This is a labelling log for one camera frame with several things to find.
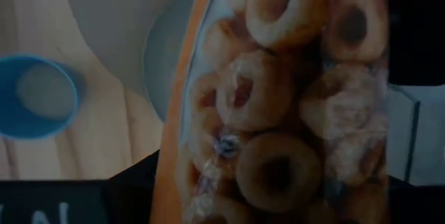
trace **blue cup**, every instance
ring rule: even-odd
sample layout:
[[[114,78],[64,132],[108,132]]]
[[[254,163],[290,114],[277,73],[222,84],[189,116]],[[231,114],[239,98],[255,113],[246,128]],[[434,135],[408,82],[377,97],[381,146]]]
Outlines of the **blue cup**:
[[[70,82],[74,105],[62,119],[44,118],[25,108],[17,95],[18,81],[23,73],[35,65],[49,65]],[[85,92],[83,77],[72,68],[55,61],[28,54],[0,58],[0,135],[16,139],[36,139],[53,136],[63,131],[76,117]]]

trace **cup rim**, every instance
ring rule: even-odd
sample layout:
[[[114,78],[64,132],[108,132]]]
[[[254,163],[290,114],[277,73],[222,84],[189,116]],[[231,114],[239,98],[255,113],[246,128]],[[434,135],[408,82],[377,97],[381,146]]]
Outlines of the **cup rim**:
[[[70,126],[74,122],[74,119],[77,116],[77,113],[79,111],[79,91],[78,91],[78,88],[76,87],[76,84],[74,83],[71,76],[56,61],[49,60],[49,59],[46,59],[46,58],[43,58],[40,56],[36,56],[33,54],[11,54],[11,55],[8,55],[5,57],[1,57],[0,64],[6,63],[6,62],[11,62],[11,61],[18,61],[18,60],[39,61],[41,63],[47,64],[47,65],[50,65],[50,66],[56,68],[70,82],[71,89],[74,92],[74,106],[73,106],[72,112],[66,117],[66,119],[60,120],[61,122],[63,122],[63,124],[56,129],[52,129],[51,131],[48,131],[46,134],[42,134],[39,136],[18,136],[18,135],[11,136],[9,134],[3,133],[0,130],[0,136],[15,139],[15,141],[32,141],[35,139],[49,138],[51,136],[55,136],[56,134],[61,133],[62,131],[67,129],[67,127]]]

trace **orange packaging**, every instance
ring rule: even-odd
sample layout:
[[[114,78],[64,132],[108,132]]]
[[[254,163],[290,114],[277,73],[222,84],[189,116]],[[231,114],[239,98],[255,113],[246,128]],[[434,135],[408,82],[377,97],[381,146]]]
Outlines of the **orange packaging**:
[[[205,1],[152,222],[386,223],[386,0]]]

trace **wooden surface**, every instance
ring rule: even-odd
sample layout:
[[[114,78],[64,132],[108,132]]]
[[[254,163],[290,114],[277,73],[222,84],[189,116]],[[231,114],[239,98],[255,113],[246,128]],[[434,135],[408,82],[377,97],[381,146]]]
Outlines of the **wooden surface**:
[[[12,51],[71,65],[87,92],[62,134],[33,142],[0,137],[0,179],[106,179],[159,148],[162,122],[97,60],[67,0],[0,0],[0,56]]]
[[[184,48],[177,67],[172,101],[162,135],[161,154],[156,172],[156,184],[152,203],[151,224],[181,223],[181,200],[176,190],[174,173],[177,160],[179,125],[181,122],[182,92],[186,83],[188,64],[193,53],[195,36],[205,14],[208,1],[195,0],[188,23]]]

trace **orange stripe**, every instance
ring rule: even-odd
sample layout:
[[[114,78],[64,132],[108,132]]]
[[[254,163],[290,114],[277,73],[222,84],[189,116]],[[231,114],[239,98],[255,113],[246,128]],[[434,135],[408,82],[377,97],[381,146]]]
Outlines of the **orange stripe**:
[[[179,129],[181,124],[182,92],[187,79],[188,66],[195,46],[195,36],[200,29],[202,18],[207,10],[209,0],[195,0],[193,5],[184,48],[179,58],[173,95],[164,125],[161,154],[159,157],[156,183],[154,187],[152,224],[180,224],[182,205],[176,190],[174,179],[177,160]]]

